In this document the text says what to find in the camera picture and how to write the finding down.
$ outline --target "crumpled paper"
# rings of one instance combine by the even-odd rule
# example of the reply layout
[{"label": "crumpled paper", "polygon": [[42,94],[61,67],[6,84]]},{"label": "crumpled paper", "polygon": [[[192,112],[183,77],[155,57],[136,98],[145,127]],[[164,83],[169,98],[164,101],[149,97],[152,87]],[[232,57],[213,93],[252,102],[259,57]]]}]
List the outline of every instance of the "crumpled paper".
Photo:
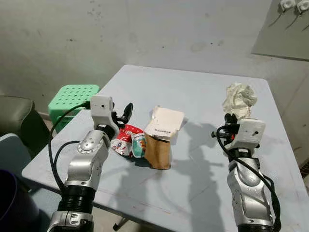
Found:
[{"label": "crumpled paper", "polygon": [[251,106],[257,102],[254,90],[249,85],[233,83],[226,88],[226,100],[222,106],[227,114],[235,114],[237,119],[250,117]]}]

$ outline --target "table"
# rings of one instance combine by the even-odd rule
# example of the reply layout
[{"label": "table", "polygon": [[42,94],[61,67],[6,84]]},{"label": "table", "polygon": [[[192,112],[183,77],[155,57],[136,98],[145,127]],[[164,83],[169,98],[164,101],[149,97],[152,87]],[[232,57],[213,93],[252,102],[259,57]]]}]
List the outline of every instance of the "table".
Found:
[{"label": "table", "polygon": [[[171,231],[236,231],[226,182],[228,159],[210,136],[224,124],[222,103],[233,82],[250,84],[258,97],[252,117],[267,126],[255,155],[262,172],[276,184],[282,231],[308,231],[309,197],[267,81],[240,76],[123,66],[100,92],[113,97],[119,114],[128,102],[134,103],[130,124],[144,129],[156,105],[183,111],[188,121],[171,146],[169,170],[150,169],[110,150],[94,205]],[[53,139],[53,153],[67,141],[83,139],[92,127],[90,111],[82,110]],[[66,147],[58,160],[62,180],[75,150],[76,145]],[[58,189],[46,147],[22,175]]]}]

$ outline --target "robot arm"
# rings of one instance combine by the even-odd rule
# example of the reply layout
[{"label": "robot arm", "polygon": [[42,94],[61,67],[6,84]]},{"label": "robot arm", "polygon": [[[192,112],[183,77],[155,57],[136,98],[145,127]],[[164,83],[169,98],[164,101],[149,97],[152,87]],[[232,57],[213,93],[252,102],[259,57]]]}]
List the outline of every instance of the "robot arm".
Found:
[{"label": "robot arm", "polygon": [[224,133],[213,132],[212,137],[226,139],[229,158],[228,186],[232,192],[232,205],[238,232],[274,231],[270,206],[264,193],[264,182],[247,167],[234,160],[238,158],[263,176],[258,158],[253,158],[254,149],[259,147],[265,123],[257,119],[243,118],[237,121],[225,115]]},{"label": "robot arm", "polygon": [[131,117],[133,104],[125,108],[122,117],[113,112],[111,97],[95,95],[91,98],[94,130],[78,144],[70,162],[58,210],[53,213],[47,232],[91,232],[93,230],[92,201],[98,189],[104,161],[111,139],[117,137]]}]

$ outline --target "snack package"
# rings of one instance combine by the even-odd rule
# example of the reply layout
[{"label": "snack package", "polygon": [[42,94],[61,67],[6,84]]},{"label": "snack package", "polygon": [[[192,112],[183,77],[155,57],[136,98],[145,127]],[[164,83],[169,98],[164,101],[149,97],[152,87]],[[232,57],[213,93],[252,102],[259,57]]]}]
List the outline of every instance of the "snack package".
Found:
[{"label": "snack package", "polygon": [[132,154],[135,158],[142,158],[145,155],[146,141],[144,133],[131,134]]},{"label": "snack package", "polygon": [[137,127],[126,124],[125,128],[119,130],[117,138],[111,141],[111,148],[120,155],[132,156],[130,152],[132,149],[131,134],[133,133],[138,134],[143,133],[143,131]]}]

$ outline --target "wall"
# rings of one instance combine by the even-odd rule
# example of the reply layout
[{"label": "wall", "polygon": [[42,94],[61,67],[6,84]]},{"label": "wall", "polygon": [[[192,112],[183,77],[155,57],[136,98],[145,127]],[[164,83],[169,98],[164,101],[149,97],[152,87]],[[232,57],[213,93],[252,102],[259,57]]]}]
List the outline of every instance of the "wall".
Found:
[{"label": "wall", "polygon": [[270,4],[0,0],[0,89],[47,112],[62,85],[104,86],[127,63],[263,78],[301,163],[308,156],[309,66],[250,54]]}]

